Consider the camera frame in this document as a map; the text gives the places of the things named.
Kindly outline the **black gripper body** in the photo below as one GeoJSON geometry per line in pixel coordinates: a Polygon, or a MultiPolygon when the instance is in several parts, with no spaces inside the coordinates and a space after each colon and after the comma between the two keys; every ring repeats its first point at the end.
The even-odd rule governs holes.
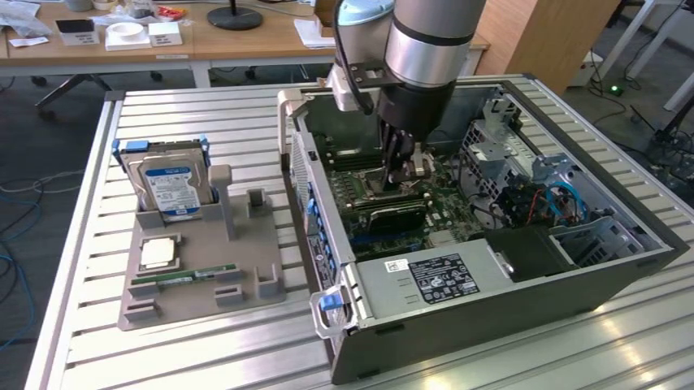
{"type": "Polygon", "coordinates": [[[424,141],[440,125],[454,89],[455,83],[435,88],[410,84],[383,87],[378,104],[380,132],[403,130],[416,141],[424,141]]]}

